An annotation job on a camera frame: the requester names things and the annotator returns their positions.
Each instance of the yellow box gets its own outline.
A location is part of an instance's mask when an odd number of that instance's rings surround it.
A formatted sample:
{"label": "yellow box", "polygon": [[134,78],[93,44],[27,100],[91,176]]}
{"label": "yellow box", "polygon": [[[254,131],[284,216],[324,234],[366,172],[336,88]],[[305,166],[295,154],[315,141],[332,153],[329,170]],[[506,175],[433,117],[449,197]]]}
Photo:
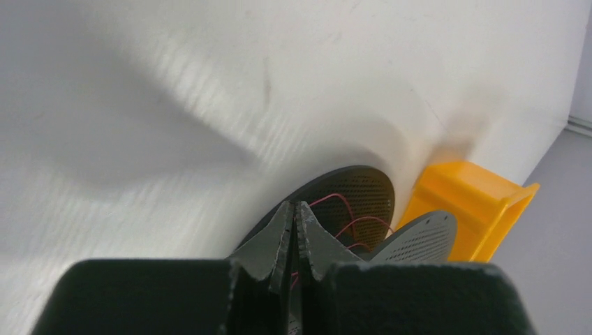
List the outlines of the yellow box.
{"label": "yellow box", "polygon": [[524,188],[470,162],[430,165],[415,184],[397,229],[429,211],[448,211],[458,222],[448,260],[487,262],[539,187]]}

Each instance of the gray floor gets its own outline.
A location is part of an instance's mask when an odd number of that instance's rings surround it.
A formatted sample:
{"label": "gray floor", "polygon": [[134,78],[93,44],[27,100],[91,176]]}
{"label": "gray floor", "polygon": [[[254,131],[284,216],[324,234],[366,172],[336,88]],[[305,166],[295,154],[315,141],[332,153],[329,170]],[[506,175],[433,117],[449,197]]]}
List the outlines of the gray floor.
{"label": "gray floor", "polygon": [[492,262],[539,334],[592,334],[592,139],[563,132],[529,177],[539,193]]}

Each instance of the orange container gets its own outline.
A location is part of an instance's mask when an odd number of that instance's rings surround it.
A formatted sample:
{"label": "orange container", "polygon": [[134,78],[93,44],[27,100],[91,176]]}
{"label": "orange container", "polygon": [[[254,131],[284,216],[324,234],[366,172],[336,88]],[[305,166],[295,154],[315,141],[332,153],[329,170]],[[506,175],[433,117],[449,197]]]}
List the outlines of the orange container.
{"label": "orange container", "polygon": [[397,229],[429,211],[448,211],[458,222],[449,261],[487,262],[539,187],[524,188],[470,162],[430,165]]}

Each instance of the white surface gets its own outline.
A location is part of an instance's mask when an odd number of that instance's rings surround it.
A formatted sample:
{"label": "white surface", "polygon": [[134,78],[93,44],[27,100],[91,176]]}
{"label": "white surface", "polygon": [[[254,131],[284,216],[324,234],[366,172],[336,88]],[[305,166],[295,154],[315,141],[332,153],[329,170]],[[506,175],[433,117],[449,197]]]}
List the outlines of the white surface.
{"label": "white surface", "polygon": [[588,22],[571,115],[592,122],[592,10]]}
{"label": "white surface", "polygon": [[227,255],[332,168],[382,168],[398,219],[459,127],[523,182],[565,123],[590,1],[0,8],[0,327],[21,334],[72,262]]}
{"label": "white surface", "polygon": [[512,279],[539,335],[592,334],[592,140],[564,131],[528,178],[541,187],[492,262]]}

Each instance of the gray perforated disc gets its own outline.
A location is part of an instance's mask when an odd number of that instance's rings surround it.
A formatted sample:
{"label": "gray perforated disc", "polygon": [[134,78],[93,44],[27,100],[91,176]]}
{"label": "gray perforated disc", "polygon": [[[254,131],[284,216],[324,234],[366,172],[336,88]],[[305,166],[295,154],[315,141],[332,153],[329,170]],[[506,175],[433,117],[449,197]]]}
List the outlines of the gray perforated disc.
{"label": "gray perforated disc", "polygon": [[416,218],[378,245],[369,262],[445,262],[457,236],[457,220],[446,211]]}

